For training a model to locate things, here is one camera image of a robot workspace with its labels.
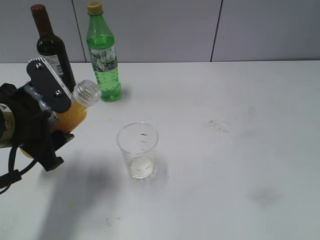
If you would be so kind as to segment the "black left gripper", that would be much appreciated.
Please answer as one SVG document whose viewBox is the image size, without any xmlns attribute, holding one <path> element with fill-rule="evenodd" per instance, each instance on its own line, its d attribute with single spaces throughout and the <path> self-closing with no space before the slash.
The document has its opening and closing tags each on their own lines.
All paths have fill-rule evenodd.
<svg viewBox="0 0 320 240">
<path fill-rule="evenodd" d="M 0 147 L 22 148 L 47 171 L 64 163 L 56 151 L 74 139 L 72 133 L 49 131 L 52 109 L 31 83 L 0 86 Z"/>
</svg>

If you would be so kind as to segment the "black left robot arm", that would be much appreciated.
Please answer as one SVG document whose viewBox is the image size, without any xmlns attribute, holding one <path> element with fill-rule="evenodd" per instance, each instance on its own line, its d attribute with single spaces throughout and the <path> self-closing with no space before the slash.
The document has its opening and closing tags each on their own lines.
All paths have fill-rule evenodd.
<svg viewBox="0 0 320 240">
<path fill-rule="evenodd" d="M 0 146 L 21 148 L 47 172 L 63 164 L 56 151 L 74 138 L 73 134 L 56 130 L 59 113 L 72 104 L 66 87 L 45 87 L 38 90 L 27 82 L 17 88 L 4 83 L 0 87 Z"/>
</svg>

